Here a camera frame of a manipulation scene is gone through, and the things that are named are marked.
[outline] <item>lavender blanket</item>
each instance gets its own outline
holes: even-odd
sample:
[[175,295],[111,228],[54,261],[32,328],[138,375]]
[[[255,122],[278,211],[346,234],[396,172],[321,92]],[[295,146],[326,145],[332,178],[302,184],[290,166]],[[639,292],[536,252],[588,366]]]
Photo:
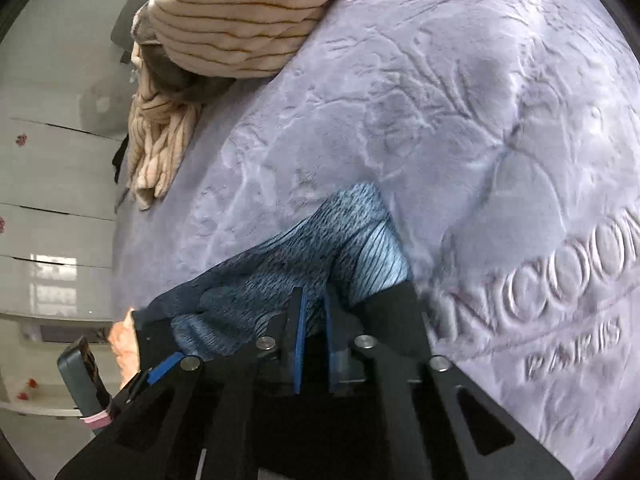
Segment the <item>lavender blanket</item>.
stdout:
[[435,349],[591,480],[640,406],[639,104],[598,0],[337,0],[120,206],[114,316],[372,181]]

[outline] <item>beige striped towel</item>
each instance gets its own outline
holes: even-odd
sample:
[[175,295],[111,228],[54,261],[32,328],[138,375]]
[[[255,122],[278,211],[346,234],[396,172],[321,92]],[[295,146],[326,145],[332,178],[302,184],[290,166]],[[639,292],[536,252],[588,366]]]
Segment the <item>beige striped towel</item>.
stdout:
[[[176,65],[203,76],[268,77],[295,55],[329,0],[149,0],[148,19]],[[164,196],[200,107],[163,96],[140,48],[140,85],[129,114],[129,187],[142,209]]]

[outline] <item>gray cloth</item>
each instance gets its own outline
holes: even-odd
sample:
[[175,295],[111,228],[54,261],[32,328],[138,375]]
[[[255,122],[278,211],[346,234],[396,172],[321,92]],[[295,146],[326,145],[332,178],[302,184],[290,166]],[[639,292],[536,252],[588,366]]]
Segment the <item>gray cloth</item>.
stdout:
[[222,95],[235,81],[229,77],[194,74],[171,61],[156,37],[146,4],[134,18],[131,33],[140,45],[140,54],[156,88],[176,102],[209,103]]
[[204,111],[164,201],[120,207],[114,314],[370,180],[434,348],[591,480],[640,406],[639,104],[598,0],[336,0]]
[[327,283],[351,308],[409,278],[389,212],[371,184],[329,197],[310,218],[216,265],[135,311],[136,330],[170,319],[185,354],[229,355],[261,335],[293,288],[305,291],[306,328],[322,327]]

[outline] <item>embossed logo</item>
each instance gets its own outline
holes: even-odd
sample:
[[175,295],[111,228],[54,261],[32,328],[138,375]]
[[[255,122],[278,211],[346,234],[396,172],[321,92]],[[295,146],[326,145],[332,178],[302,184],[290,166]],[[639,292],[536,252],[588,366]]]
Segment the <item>embossed logo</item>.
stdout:
[[[524,327],[533,328],[539,323],[548,333],[562,320],[583,319],[604,309],[598,305],[607,302],[594,298],[606,298],[611,285],[632,269],[640,269],[639,218],[635,208],[624,208],[596,225],[586,239],[565,239],[547,258],[491,276],[478,286],[433,290],[437,312],[445,320],[435,327],[438,350],[454,358],[471,358],[500,345],[514,344],[514,340],[522,339]],[[581,302],[591,286],[598,294],[590,292],[590,300]],[[610,320],[601,329],[592,335],[581,335],[551,353],[529,356],[525,364],[527,379],[538,377],[544,370],[552,373],[569,363],[581,362],[592,347],[595,355],[610,348],[611,340],[617,343],[619,320]]]
[[567,367],[589,361],[613,348],[620,341],[620,318],[600,323],[593,332],[581,333],[571,341],[560,343],[546,352],[536,352],[524,359],[525,380],[532,381]]

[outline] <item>metal screw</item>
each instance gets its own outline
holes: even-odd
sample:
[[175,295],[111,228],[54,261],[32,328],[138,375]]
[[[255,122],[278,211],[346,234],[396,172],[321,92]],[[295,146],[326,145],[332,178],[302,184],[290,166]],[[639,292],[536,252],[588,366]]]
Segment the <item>metal screw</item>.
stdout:
[[357,338],[354,339],[353,342],[356,343],[356,346],[358,348],[363,348],[365,350],[373,348],[378,344],[378,340],[375,337],[366,334],[357,336]]
[[187,357],[183,357],[180,359],[180,368],[182,368],[186,372],[193,372],[200,367],[200,359],[198,359],[195,355],[187,355]]
[[269,337],[268,335],[263,335],[256,340],[255,345],[260,350],[271,350],[274,346],[276,346],[276,340],[273,337]]
[[431,368],[437,372],[446,372],[451,368],[451,361],[444,357],[444,355],[434,355],[430,359],[429,364],[431,365]]

